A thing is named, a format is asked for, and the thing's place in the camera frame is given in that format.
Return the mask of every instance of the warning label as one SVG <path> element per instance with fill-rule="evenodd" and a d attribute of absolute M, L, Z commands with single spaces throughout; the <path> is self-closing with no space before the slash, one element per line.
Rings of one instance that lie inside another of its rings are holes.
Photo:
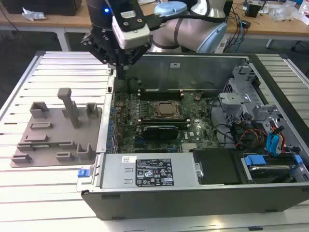
<path fill-rule="evenodd" d="M 135 184 L 138 187 L 173 186 L 174 177 L 170 159 L 137 159 Z"/>

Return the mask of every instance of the power connector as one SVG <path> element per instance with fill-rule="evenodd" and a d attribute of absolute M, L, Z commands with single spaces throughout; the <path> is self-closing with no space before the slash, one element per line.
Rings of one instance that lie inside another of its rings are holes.
<path fill-rule="evenodd" d="M 241 21 L 242 27 L 245 29 L 248 29 L 251 26 L 251 22 L 248 22 L 246 20 Z"/>

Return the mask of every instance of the floor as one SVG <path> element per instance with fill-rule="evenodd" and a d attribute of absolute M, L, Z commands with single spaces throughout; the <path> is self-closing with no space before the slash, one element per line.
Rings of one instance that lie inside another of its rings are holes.
<path fill-rule="evenodd" d="M 69 34 L 73 51 L 84 51 L 80 46 L 82 37 L 79 33 Z M 271 49 L 265 48 L 266 43 L 267 40 L 245 39 L 238 53 L 286 54 L 303 73 L 308 72 L 309 45 L 308 48 L 298 46 L 292 52 L 290 48 L 295 41 L 275 41 Z M 51 32 L 18 31 L 14 32 L 13 40 L 3 39 L 0 42 L 0 108 L 37 51 L 61 51 L 56 35 Z"/>

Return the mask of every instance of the circuit board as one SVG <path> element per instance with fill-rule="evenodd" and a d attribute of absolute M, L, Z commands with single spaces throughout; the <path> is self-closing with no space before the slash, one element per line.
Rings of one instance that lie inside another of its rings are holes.
<path fill-rule="evenodd" d="M 141 134 L 140 118 L 158 116 L 158 101 L 141 101 L 136 94 L 116 93 L 115 108 L 118 120 L 118 153 L 189 152 L 193 148 L 219 147 L 217 136 L 208 118 L 209 99 L 194 101 L 194 92 L 185 92 L 181 101 L 161 101 L 174 107 L 174 111 L 161 110 L 171 118 L 188 118 L 185 130 L 178 130 L 176 139 L 149 141 Z"/>

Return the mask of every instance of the desk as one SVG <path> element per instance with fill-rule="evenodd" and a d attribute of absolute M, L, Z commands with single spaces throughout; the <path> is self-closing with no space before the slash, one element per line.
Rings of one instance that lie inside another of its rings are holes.
<path fill-rule="evenodd" d="M 292 21 L 274 22 L 269 15 L 258 15 L 257 18 L 246 17 L 245 12 L 236 6 L 243 0 L 234 0 L 234 8 L 241 19 L 251 22 L 246 38 L 273 40 L 309 40 L 309 26 L 295 19 Z M 156 3 L 144 4 L 141 8 L 145 15 L 154 12 Z M 91 29 L 91 22 L 85 0 L 76 16 L 47 15 L 46 20 L 28 21 L 20 14 L 8 14 L 9 20 L 19 29 L 27 31 L 52 31 L 57 34 L 63 51 L 70 51 L 67 32 L 87 33 Z M 0 12 L 0 30 L 15 30 Z M 233 35 L 236 25 L 233 20 L 228 21 L 227 36 Z"/>
<path fill-rule="evenodd" d="M 70 51 L 70 43 L 67 38 L 67 32 L 88 33 L 91 29 L 90 17 L 86 0 L 83 0 L 81 8 L 75 16 L 62 15 L 46 15 L 45 20 L 35 20 L 31 22 L 24 18 L 21 14 L 9 14 L 1 4 L 6 17 L 20 31 L 46 31 L 57 34 L 62 51 Z M 146 4 L 142 6 L 145 15 L 150 15 L 154 12 L 156 4 Z M 16 30 L 0 12 L 0 30 Z"/>
<path fill-rule="evenodd" d="M 258 14 L 256 18 L 246 17 L 245 11 L 241 10 L 243 0 L 234 0 L 233 7 L 241 20 L 251 22 L 251 26 L 245 38 L 269 39 L 269 40 L 309 40 L 309 26 L 302 21 L 294 19 L 291 21 L 275 22 L 271 16 Z M 227 33 L 234 33 L 236 25 L 229 19 Z"/>

